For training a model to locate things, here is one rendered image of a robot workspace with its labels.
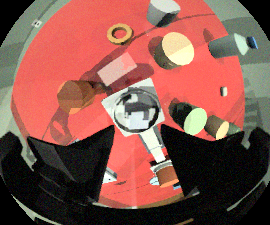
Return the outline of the tan ring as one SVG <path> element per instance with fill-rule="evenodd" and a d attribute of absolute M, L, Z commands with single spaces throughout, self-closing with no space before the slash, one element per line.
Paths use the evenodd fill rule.
<path fill-rule="evenodd" d="M 112 34 L 114 34 L 116 30 L 126 31 L 127 34 L 124 35 L 124 38 L 120 38 L 120 39 L 112 38 Z M 114 26 L 111 26 L 110 28 L 108 28 L 107 38 L 110 39 L 110 43 L 115 44 L 115 46 L 122 46 L 122 44 L 126 44 L 128 40 L 132 38 L 131 28 L 128 27 L 127 24 L 116 23 L 114 24 Z"/>

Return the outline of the grey bottle with dark blue cap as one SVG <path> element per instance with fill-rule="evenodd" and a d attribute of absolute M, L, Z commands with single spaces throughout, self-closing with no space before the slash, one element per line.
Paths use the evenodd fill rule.
<path fill-rule="evenodd" d="M 208 50 L 213 56 L 217 59 L 229 58 L 229 56 L 243 56 L 245 52 L 248 51 L 248 48 L 252 47 L 257 48 L 256 42 L 252 38 L 243 38 L 241 35 L 231 34 L 227 36 L 221 36 L 221 38 L 212 40 L 208 44 Z M 258 48 L 257 48 L 258 50 Z"/>

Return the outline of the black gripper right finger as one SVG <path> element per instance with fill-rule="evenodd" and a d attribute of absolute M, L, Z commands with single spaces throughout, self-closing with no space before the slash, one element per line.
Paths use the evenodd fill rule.
<path fill-rule="evenodd" d="M 170 125 L 160 124 L 160 136 L 172 161 L 184 197 L 199 192 L 201 182 L 215 169 L 225 150 L 237 147 L 245 136 L 244 131 L 223 139 L 208 141 L 191 136 Z"/>

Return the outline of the green cylinder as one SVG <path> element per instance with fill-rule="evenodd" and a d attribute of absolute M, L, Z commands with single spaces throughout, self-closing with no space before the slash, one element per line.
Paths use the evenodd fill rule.
<path fill-rule="evenodd" d="M 181 101 L 173 108 L 172 120 L 175 121 L 177 127 L 192 136 L 204 129 L 207 112 L 188 101 Z"/>
<path fill-rule="evenodd" d="M 227 132 L 227 135 L 225 136 L 231 136 L 233 135 L 233 133 L 241 132 L 241 127 L 237 127 L 237 125 L 233 125 L 233 123 L 228 123 L 228 125 L 229 125 L 228 132 Z"/>

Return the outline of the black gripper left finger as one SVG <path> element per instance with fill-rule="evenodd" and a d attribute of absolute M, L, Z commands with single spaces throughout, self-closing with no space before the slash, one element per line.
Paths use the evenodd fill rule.
<path fill-rule="evenodd" d="M 61 169 L 90 202 L 98 204 L 106 166 L 110 160 L 114 143 L 115 125 L 111 124 L 95 132 L 94 135 L 75 141 L 74 144 L 62 145 L 47 143 L 35 137 L 26 137 L 31 153 L 37 160 Z"/>

